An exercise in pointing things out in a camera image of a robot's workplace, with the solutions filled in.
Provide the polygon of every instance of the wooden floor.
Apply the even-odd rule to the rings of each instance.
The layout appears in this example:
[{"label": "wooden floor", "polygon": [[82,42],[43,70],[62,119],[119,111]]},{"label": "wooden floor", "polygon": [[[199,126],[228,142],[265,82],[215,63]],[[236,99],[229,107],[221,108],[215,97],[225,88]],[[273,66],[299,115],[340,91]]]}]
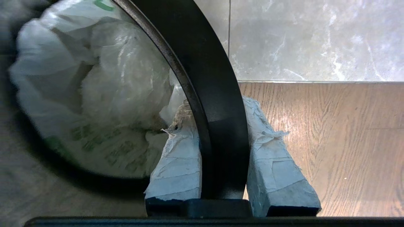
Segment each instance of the wooden floor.
[{"label": "wooden floor", "polygon": [[317,191],[320,216],[404,216],[404,84],[241,84]]},{"label": "wooden floor", "polygon": [[[404,216],[404,84],[240,87],[275,130],[290,131],[285,142],[321,199],[320,216]],[[35,216],[145,216],[136,183],[103,192],[77,183],[81,174],[33,146],[39,138],[15,107],[2,102],[0,113],[0,226]]]}]

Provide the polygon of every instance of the curved black bar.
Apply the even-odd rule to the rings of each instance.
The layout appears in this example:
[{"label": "curved black bar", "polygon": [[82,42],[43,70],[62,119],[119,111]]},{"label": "curved black bar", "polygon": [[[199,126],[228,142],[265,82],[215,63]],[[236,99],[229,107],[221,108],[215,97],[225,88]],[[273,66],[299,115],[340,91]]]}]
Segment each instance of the curved black bar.
[{"label": "curved black bar", "polygon": [[192,0],[114,0],[148,34],[175,72],[200,136],[202,198],[232,198],[245,188],[249,144],[233,69]]}]

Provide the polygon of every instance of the white plastic bag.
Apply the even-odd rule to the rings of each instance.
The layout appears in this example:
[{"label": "white plastic bag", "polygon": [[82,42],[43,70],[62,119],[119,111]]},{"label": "white plastic bag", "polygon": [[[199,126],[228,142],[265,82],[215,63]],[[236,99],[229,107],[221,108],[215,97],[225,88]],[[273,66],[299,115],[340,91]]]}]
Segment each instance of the white plastic bag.
[{"label": "white plastic bag", "polygon": [[140,178],[160,158],[158,114],[172,88],[168,64],[130,21],[110,0],[61,0],[23,26],[10,75],[50,148],[89,171]]},{"label": "white plastic bag", "polygon": [[173,123],[175,113],[178,107],[183,104],[183,101],[187,99],[178,79],[174,72],[170,69],[170,85],[173,86],[173,93],[171,94],[170,102],[167,106],[163,107],[160,111],[160,117],[167,125]]}]

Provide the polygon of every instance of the plastic bag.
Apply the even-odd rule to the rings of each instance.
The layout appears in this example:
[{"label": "plastic bag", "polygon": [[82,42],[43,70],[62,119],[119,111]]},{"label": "plastic bag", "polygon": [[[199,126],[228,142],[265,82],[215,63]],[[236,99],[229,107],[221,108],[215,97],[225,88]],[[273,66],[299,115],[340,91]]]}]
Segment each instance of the plastic bag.
[{"label": "plastic bag", "polygon": [[170,102],[167,106],[163,107],[159,113],[160,117],[167,125],[171,125],[173,123],[173,119],[178,108],[183,104],[183,101],[187,99],[177,77],[171,69],[170,85],[173,86],[173,93],[171,94]]},{"label": "plastic bag", "polygon": [[169,66],[109,0],[61,0],[23,26],[10,68],[47,145],[91,172],[141,178],[167,140]]}]

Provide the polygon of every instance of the crumpled plastic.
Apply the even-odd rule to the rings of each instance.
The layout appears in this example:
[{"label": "crumpled plastic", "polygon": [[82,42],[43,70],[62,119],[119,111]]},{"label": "crumpled plastic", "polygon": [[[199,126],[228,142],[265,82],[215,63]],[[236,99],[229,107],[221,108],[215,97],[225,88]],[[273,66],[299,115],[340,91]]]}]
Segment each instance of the crumpled plastic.
[{"label": "crumpled plastic", "polygon": [[110,0],[61,0],[26,23],[10,67],[21,109],[69,162],[112,177],[151,174],[172,87],[152,41]]}]

